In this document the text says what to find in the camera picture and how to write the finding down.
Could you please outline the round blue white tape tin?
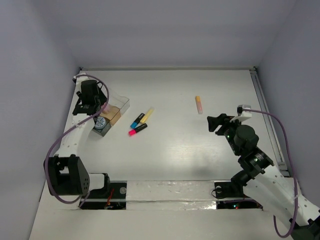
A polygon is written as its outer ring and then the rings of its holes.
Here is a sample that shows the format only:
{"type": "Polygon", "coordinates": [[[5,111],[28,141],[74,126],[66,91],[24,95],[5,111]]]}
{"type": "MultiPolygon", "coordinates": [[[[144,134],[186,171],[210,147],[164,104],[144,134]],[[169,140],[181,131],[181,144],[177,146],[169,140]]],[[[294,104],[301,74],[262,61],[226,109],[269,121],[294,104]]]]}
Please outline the round blue white tape tin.
{"type": "Polygon", "coordinates": [[[107,126],[107,120],[106,120],[104,117],[99,116],[99,117],[96,119],[94,128],[95,128],[96,130],[102,131],[106,126],[107,126]]]}

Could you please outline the orange pink highlighter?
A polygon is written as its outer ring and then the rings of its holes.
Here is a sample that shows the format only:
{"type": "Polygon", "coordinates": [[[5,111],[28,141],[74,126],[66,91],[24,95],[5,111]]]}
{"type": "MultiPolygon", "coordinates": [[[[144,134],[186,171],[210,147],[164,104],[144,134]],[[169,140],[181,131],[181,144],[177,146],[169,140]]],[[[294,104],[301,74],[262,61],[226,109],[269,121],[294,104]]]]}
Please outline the orange pink highlighter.
{"type": "Polygon", "coordinates": [[[196,108],[199,115],[203,114],[202,102],[200,96],[195,97],[196,108]]]}

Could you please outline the blue black highlighter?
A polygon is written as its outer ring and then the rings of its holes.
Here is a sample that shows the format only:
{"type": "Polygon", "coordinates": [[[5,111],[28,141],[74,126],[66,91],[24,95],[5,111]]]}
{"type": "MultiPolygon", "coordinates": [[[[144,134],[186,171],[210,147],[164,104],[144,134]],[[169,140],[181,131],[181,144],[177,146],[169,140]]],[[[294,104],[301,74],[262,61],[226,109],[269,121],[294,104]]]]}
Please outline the blue black highlighter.
{"type": "Polygon", "coordinates": [[[145,116],[144,113],[141,113],[134,121],[133,123],[130,125],[130,128],[131,129],[135,129],[138,124],[140,123],[140,121],[142,120],[142,118],[145,116]]]}

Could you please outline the pink black highlighter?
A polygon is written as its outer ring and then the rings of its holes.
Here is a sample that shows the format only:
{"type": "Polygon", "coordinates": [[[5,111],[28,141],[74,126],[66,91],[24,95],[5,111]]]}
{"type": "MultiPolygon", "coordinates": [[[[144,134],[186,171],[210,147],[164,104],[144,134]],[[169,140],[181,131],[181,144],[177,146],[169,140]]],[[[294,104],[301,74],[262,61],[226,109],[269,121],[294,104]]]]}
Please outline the pink black highlighter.
{"type": "Polygon", "coordinates": [[[148,127],[148,125],[147,125],[146,123],[143,123],[143,124],[137,126],[136,128],[133,128],[132,130],[130,130],[130,131],[128,132],[128,135],[129,135],[130,137],[131,137],[131,136],[134,136],[136,133],[144,130],[144,129],[147,128],[147,127],[148,127]]]}

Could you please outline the yellow highlighter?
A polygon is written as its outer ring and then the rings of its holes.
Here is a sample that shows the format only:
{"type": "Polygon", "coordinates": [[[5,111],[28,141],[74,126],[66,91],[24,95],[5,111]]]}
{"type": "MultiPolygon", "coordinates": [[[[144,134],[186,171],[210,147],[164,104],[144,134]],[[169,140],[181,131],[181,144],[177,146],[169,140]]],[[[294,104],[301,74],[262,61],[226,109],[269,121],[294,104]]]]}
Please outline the yellow highlighter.
{"type": "Polygon", "coordinates": [[[142,119],[140,120],[141,124],[145,124],[148,120],[148,118],[151,116],[151,114],[154,112],[154,108],[151,107],[142,117],[142,119]]]}

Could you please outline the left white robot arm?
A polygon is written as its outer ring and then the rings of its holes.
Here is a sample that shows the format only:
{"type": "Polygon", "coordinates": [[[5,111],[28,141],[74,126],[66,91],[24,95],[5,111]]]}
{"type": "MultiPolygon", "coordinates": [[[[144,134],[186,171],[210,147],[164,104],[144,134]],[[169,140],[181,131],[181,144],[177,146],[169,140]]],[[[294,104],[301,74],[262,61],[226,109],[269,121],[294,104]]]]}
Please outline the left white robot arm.
{"type": "Polygon", "coordinates": [[[63,200],[62,196],[81,197],[90,191],[90,175],[80,152],[110,97],[109,90],[101,80],[94,76],[80,79],[86,76],[81,74],[73,78],[80,90],[76,92],[78,100],[72,112],[71,126],[50,147],[43,163],[50,194],[66,204],[72,201],[63,200]]]}

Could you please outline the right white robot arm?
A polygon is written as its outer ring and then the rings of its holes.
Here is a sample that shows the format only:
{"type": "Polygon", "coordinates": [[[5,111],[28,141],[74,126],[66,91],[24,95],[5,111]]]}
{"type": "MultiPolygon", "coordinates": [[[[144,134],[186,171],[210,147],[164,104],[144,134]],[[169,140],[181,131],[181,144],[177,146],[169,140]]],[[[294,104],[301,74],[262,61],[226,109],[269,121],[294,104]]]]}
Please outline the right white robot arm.
{"type": "Polygon", "coordinates": [[[208,130],[225,137],[242,168],[216,197],[226,198],[228,190],[235,198],[249,197],[273,214],[275,222],[281,221],[294,240],[318,240],[320,208],[301,194],[296,180],[285,178],[272,159],[258,148],[255,130],[242,123],[249,118],[250,115],[225,113],[207,117],[208,130]]]}

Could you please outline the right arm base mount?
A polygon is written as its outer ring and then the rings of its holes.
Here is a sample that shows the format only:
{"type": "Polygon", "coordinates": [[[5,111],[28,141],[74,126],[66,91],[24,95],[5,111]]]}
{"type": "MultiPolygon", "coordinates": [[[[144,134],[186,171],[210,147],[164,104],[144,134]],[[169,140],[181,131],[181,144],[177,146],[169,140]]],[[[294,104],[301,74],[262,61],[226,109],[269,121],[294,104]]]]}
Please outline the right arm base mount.
{"type": "Polygon", "coordinates": [[[216,199],[218,210],[263,209],[261,204],[244,194],[242,186],[231,181],[215,182],[211,195],[216,199]]]}

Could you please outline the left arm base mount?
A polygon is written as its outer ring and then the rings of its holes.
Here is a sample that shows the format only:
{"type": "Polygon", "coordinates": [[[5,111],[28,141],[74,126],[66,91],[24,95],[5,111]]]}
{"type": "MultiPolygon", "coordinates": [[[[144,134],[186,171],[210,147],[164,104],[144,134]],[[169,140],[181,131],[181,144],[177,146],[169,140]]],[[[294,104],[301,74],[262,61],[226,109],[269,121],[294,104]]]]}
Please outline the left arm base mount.
{"type": "Polygon", "coordinates": [[[82,197],[79,208],[82,210],[125,210],[127,181],[111,181],[107,188],[94,189],[87,199],[82,197]]]}

